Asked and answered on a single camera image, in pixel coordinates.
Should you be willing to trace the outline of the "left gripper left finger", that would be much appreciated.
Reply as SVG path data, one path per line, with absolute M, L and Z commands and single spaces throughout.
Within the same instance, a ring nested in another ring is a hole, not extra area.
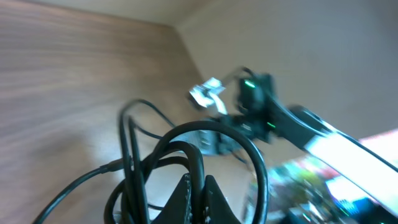
M 190 224 L 191 191 L 190 174 L 184 174 L 165 207 L 151 224 Z

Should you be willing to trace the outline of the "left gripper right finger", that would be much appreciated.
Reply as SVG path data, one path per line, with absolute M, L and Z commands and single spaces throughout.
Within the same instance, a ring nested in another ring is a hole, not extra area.
M 212 175 L 205 177 L 203 211 L 205 224 L 240 224 Z

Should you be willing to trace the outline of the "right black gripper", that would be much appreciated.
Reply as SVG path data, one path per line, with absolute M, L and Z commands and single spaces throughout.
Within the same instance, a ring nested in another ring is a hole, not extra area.
M 256 116 L 234 114 L 209 118 L 210 121 L 224 124 L 235 131 L 240 132 L 250 140 L 261 140 L 269 142 L 271 124 Z M 188 142 L 201 151 L 206 156 L 217 156 L 223 154 L 234 154 L 241 146 L 233 138 L 210 130 L 190 131 L 177 136 L 178 141 Z

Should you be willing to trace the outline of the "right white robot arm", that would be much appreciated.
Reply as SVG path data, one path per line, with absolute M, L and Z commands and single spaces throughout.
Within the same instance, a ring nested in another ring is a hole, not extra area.
M 236 81 L 239 115 L 230 115 L 220 93 Z M 198 109 L 216 108 L 218 122 L 249 139 L 269 142 L 270 133 L 321 160 L 397 215 L 397 167 L 303 106 L 284 107 L 275 96 L 270 74 L 209 79 L 192 87 L 188 99 Z

